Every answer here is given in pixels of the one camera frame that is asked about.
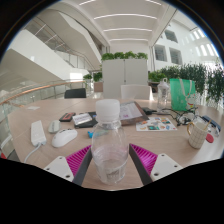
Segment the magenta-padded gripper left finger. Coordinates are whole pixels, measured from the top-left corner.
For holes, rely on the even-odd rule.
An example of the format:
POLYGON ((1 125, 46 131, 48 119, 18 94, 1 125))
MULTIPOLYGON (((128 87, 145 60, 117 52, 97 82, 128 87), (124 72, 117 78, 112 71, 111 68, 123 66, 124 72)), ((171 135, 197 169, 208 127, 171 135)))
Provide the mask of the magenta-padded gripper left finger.
POLYGON ((58 156, 44 170, 81 186, 91 160, 91 146, 86 146, 67 157, 58 156))

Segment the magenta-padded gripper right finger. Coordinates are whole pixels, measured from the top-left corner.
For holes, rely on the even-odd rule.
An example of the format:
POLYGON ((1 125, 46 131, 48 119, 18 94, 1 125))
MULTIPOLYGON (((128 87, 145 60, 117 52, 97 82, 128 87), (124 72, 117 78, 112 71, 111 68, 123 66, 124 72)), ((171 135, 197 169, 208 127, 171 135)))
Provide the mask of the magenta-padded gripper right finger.
POLYGON ((143 185, 147 185, 182 169, 165 153, 155 154, 140 146, 129 144, 129 154, 143 185))

